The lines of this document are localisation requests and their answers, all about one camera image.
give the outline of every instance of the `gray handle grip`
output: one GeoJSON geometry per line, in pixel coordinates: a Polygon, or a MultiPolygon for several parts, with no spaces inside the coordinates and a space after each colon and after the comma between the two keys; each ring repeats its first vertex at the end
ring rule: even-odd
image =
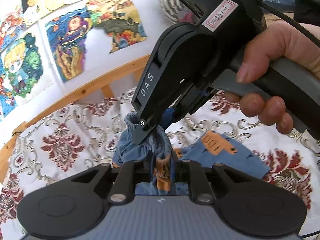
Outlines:
{"type": "Polygon", "coordinates": [[[270,63],[260,79],[250,84],[236,82],[244,49],[240,50],[213,82],[215,88],[244,96],[258,93],[265,100],[280,96],[291,114],[294,127],[299,132],[308,130],[315,139],[320,139],[320,81],[301,65],[281,57],[270,63]]]}

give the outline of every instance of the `human hand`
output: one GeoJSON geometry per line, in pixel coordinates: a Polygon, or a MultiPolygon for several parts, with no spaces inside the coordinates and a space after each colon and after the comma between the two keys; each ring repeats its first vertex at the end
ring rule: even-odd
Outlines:
{"type": "MultiPolygon", "coordinates": [[[[320,27],[301,25],[320,39],[320,27]]],[[[247,44],[236,81],[246,84],[257,80],[266,73],[270,61],[281,56],[299,63],[320,80],[320,48],[288,23],[277,21],[247,44]]],[[[243,98],[231,93],[225,96],[230,102],[240,102],[245,116],[258,116],[265,125],[276,124],[282,134],[292,131],[293,120],[285,111],[282,98],[274,96],[264,102],[260,95],[253,93],[243,98]]]]}

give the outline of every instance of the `wooden bed rail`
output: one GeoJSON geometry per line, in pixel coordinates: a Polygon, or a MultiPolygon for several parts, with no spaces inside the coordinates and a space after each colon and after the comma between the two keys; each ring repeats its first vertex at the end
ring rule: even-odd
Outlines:
{"type": "MultiPolygon", "coordinates": [[[[102,93],[106,98],[112,98],[114,95],[112,93],[112,90],[109,84],[131,73],[134,74],[135,80],[138,81],[142,75],[142,72],[147,64],[148,59],[149,59],[149,55],[143,56],[127,64],[124,64],[118,68],[115,68],[109,71],[108,73],[105,73],[102,76],[88,82],[87,84],[83,85],[82,87],[79,87],[78,89],[74,90],[73,92],[66,95],[64,98],[60,99],[59,101],[57,101],[56,103],[48,107],[42,113],[38,114],[35,118],[33,118],[31,121],[23,122],[12,132],[12,134],[16,132],[23,132],[25,129],[39,122],[41,119],[43,119],[47,115],[52,114],[58,109],[74,101],[77,101],[86,97],[87,95],[91,94],[92,92],[98,89],[102,90],[102,93]]],[[[5,175],[9,167],[8,159],[12,154],[12,151],[15,147],[16,139],[19,135],[20,135],[19,133],[14,134],[12,138],[0,150],[0,182],[1,183],[3,183],[4,181],[5,175]]]]}

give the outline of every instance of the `red bordered label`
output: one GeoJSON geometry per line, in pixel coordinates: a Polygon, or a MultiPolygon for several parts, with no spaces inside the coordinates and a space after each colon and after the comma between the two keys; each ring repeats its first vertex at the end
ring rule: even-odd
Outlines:
{"type": "Polygon", "coordinates": [[[238,4],[231,0],[224,0],[202,23],[210,31],[214,32],[217,27],[238,7],[238,4]]]}

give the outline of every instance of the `silver bolt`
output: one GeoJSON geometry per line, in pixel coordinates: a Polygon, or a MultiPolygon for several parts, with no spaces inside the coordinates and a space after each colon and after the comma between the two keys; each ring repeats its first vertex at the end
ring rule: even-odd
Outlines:
{"type": "Polygon", "coordinates": [[[113,194],[110,197],[110,200],[113,202],[123,202],[125,201],[125,199],[126,199],[126,196],[123,194],[113,194]]]}
{"type": "Polygon", "coordinates": [[[210,194],[200,194],[198,196],[198,201],[200,202],[210,202],[212,199],[213,197],[210,194]]]}

